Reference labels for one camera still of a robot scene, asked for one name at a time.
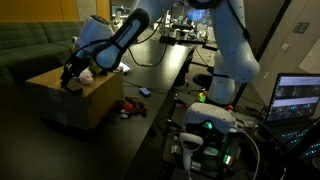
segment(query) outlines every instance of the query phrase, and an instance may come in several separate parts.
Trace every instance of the wire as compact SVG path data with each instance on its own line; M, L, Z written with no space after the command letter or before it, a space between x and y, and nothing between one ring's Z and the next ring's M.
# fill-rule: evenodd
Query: wire
M257 146L257 144L254 142L254 140L250 137L249 134L247 134L245 131L241 130L241 129L238 129L239 132L242 132L243 134L245 134L253 143L254 147L256 148L257 150L257 165L256 165L256 170L254 172L254 175L253 175L253 178L252 180L255 180L256 177L257 177L257 174L258 174L258 170L259 170L259 164L260 164L260 151L259 151L259 148Z
M251 116L253 116L253 117L258 117L257 114L253 114L253 113L247 111L245 108L243 108L243 107L241 107L241 106L236 106L236 108L240 108L240 109L243 110L245 113L247 113L247 114L249 114L249 115L251 115Z
M135 83L126 81L126 80L123 80L123 82L126 82L126 83L128 83L128 84L130 84L130 85L132 85L132 86L136 86L136 87L138 87L138 88L145 87L145 86L141 86L141 85L138 85L138 84L135 84ZM145 88L150 89L150 90L154 90L154 91L156 91L156 90L160 90L160 91L170 91L170 89L161 89L161 88L152 88L152 87L145 87Z
M243 96L241 96L241 98L243 98L243 99L245 99L245 100L247 100L247 101L249 101L249 102L252 102L252 103L254 103L254 104L260 105L260 106L262 106L262 107L265 107L265 105L264 105L264 104L261 104L261 103L258 103L258 102L255 102L255 101L252 101L252 100L250 100L250 99L248 99L248 98L245 98L245 97L243 97Z
M170 13L170 22L171 22L171 19L172 19L172 7L171 7L171 13ZM131 55L131 57L132 57L132 60L133 60L133 62L136 64L136 65L138 65L138 66L143 66L143 67L153 67L153 66L157 66L157 65L159 65L161 62L162 62L162 60L163 60L163 58L164 58L164 55L166 54L166 52L167 52L167 47L168 47L168 43L166 43L166 46L165 46L165 48L164 48L164 52L162 53L162 56L161 56L161 58L160 58L160 60L156 63L156 64L139 64L137 61L136 61L136 59L134 58L134 56L133 56L133 54L132 54L132 52L131 52L131 49L130 48L128 48L128 50L129 50L129 53L130 53L130 55Z
M158 26L156 27L156 29L153 31L153 33L152 33L150 36L148 36L146 39L144 39L144 40L142 40L142 41L140 41L140 42L133 43L133 44L141 44L141 43L147 41L148 39L150 39L150 38L157 32L157 30L158 30L158 28L159 28L159 26L160 26L160 24L161 24L161 21L162 21L163 17L164 17L164 16L161 17L160 22L158 23Z
M280 180L283 180L283 178L284 178L284 176L286 175L286 173L287 173L287 167L284 167L284 169L283 169L283 174L282 174Z
M129 50L129 53L130 53L130 55L131 55L131 57L132 57L133 62L134 62L136 65L138 65L138 66L143 66L143 67L152 67L152 66L157 66L157 65L159 65L159 64L162 62L163 57L164 57L164 55L166 54L167 47L168 47L168 44L166 44L165 49L164 49L164 52L162 53L162 56L161 56L160 60L159 60L156 64L139 64L139 63L136 61L136 59L134 58L134 56L133 56L133 54L132 54L132 52L131 52L131 49L128 48L128 50Z
M244 37L248 40L248 43L250 44L250 33L249 33L249 31L241 23L237 13L235 12L234 8L232 7L232 5L230 3L230 0L227 0L227 4L229 6L229 9L230 9L232 15L234 16L234 18L236 19L236 21L239 24L240 28L242 29Z
M209 64L202 58L202 56L200 55L200 53L199 53L199 51L198 51L198 49L197 49L197 47L198 46L196 46L196 51L197 51L197 53L198 53L198 55L199 55L199 57L201 58L201 60L204 62L204 64L206 64L206 66L207 67L209 67Z

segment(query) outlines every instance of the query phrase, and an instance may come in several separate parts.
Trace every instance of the screen display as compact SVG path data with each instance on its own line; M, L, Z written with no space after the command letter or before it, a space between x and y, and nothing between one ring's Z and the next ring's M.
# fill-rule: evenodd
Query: screen display
M129 64L123 62L123 61L120 62L119 66L121 66L123 68L123 72L124 73L132 70L132 67Z
M266 122L312 116L320 98L320 74L279 74Z
M207 15L206 10L189 9L187 12L187 18L189 21L200 21Z

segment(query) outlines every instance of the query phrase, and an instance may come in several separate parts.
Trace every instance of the small toy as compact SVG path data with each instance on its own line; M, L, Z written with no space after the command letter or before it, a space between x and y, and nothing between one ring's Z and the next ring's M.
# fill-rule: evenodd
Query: small toy
M124 96L123 99L116 102L114 107L121 113L120 117L123 119L128 119L131 115L147 116L146 104L139 97Z

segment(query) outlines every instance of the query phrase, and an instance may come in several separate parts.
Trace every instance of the dark wall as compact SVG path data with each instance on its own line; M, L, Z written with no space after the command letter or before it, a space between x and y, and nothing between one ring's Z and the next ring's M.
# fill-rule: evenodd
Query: dark wall
M251 48L256 55L285 0L244 0L246 28L251 35Z

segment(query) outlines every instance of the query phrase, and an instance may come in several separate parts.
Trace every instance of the white device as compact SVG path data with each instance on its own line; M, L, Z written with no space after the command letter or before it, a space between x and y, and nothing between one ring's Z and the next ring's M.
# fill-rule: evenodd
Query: white device
M186 171L190 171L191 168L191 157L192 153L199 149L199 147L203 144L203 139L200 136L189 134L189 133L181 133L179 135L179 140L181 141L181 145L183 148L183 167Z
M212 104L193 103L188 108L185 117L186 124L199 124L206 120L212 122L213 126L222 134L229 133L231 127L236 124L234 113L221 107Z

